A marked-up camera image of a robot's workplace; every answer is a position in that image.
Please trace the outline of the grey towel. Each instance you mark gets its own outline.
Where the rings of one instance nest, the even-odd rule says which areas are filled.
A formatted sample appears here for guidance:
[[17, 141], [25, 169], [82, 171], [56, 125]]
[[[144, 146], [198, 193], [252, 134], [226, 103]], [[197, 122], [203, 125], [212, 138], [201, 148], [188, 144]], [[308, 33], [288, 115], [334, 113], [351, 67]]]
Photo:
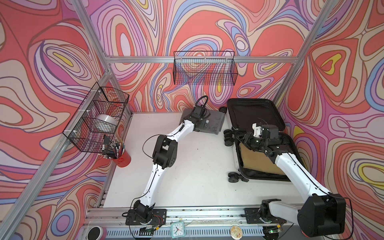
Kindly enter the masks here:
[[194, 132], [218, 135], [222, 130], [225, 113], [210, 111], [211, 115], [195, 124]]

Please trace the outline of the khaki shorts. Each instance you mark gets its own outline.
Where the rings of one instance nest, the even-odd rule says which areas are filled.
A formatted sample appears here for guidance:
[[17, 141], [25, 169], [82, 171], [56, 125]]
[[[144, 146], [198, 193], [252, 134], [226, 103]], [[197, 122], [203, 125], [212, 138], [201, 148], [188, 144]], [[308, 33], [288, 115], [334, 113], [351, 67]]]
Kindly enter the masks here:
[[247, 170], [259, 171], [267, 174], [277, 174], [286, 176], [286, 174], [262, 152], [254, 152], [240, 143], [240, 154], [243, 161], [243, 167]]

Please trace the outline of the black suitcase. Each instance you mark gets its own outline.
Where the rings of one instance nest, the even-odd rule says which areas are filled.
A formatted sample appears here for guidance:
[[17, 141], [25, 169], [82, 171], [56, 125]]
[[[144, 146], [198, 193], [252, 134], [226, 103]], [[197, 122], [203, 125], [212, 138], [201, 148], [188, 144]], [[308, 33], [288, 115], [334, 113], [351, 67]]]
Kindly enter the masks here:
[[227, 107], [230, 128], [224, 130], [224, 142], [234, 150], [236, 168], [228, 174], [228, 181], [288, 181], [275, 164], [277, 156], [290, 153], [298, 163], [303, 161], [293, 139], [284, 132], [286, 125], [275, 104], [268, 99], [232, 98]]

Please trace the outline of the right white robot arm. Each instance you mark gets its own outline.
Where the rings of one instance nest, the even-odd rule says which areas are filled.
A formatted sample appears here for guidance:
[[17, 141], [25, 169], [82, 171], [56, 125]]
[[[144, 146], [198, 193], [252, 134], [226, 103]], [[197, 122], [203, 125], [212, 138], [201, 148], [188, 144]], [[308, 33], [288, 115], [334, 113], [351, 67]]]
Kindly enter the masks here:
[[300, 227], [307, 237], [342, 234], [345, 231], [346, 200], [333, 194], [309, 174], [300, 163], [290, 138], [284, 137], [277, 126], [253, 124], [251, 132], [237, 139], [253, 152], [263, 153], [281, 169], [301, 195], [300, 209], [280, 199], [264, 200], [259, 211], [263, 221], [280, 218]]

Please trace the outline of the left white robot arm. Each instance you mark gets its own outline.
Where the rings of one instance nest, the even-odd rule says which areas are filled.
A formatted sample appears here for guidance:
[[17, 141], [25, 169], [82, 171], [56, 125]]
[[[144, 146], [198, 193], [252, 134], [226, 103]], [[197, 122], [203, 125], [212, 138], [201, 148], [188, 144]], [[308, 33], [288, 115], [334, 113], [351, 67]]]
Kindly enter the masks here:
[[128, 216], [135, 216], [141, 224], [148, 224], [154, 215], [155, 191], [160, 185], [167, 169], [176, 162], [178, 143], [196, 130], [196, 125], [209, 117], [207, 108], [195, 105], [192, 112], [183, 118], [182, 123], [172, 132], [159, 135], [152, 154], [153, 168], [143, 194], [135, 198]]

